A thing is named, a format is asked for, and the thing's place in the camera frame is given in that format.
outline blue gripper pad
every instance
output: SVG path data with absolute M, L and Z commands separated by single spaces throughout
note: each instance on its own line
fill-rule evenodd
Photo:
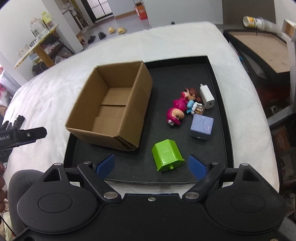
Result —
M 193 155 L 188 158 L 188 167 L 198 181 L 210 171 L 210 165 L 203 163 Z
M 114 166 L 114 154 L 111 154 L 107 158 L 103 159 L 99 164 L 97 164 L 95 172 L 99 176 L 99 178 L 104 180 L 113 170 Z

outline shoe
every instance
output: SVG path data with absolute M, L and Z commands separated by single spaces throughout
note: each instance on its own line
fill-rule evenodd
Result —
M 118 28 L 117 30 L 118 34 L 124 34 L 126 32 L 126 30 L 124 28 Z
M 90 36 L 89 40 L 87 41 L 88 44 L 91 44 L 96 39 L 96 36 Z
M 99 32 L 99 38 L 100 39 L 104 39 L 106 37 L 107 37 L 106 34 L 104 34 L 103 32 Z
M 109 32 L 109 34 L 113 34 L 113 33 L 115 33 L 115 29 L 113 27 L 110 27 L 108 29 L 108 32 Z

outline green cup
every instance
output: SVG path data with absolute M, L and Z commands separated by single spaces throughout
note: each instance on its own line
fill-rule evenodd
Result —
M 156 143 L 152 148 L 152 154 L 157 171 L 160 172 L 172 170 L 184 162 L 176 142 L 169 139 Z

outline white sheet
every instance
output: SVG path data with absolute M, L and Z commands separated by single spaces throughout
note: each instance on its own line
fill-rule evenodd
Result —
M 271 135 L 257 92 L 238 56 L 211 23 L 187 23 L 144 30 L 102 41 L 38 75 L 22 86 L 9 105 L 4 121 L 18 115 L 22 128 L 44 126 L 47 137 L 14 148 L 4 174 L 7 183 L 22 169 L 47 170 L 63 162 L 69 132 L 65 122 L 85 80 L 96 65 L 125 61 L 154 61 L 208 55 L 228 118 L 234 166 L 250 163 L 276 190 L 279 180 Z M 125 192 L 184 193 L 187 185 L 150 186 L 112 183 Z

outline purple cube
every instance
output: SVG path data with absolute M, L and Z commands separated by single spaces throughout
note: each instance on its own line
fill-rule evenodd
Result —
M 190 127 L 190 135 L 192 137 L 207 140 L 212 132 L 214 119 L 208 116 L 194 114 Z

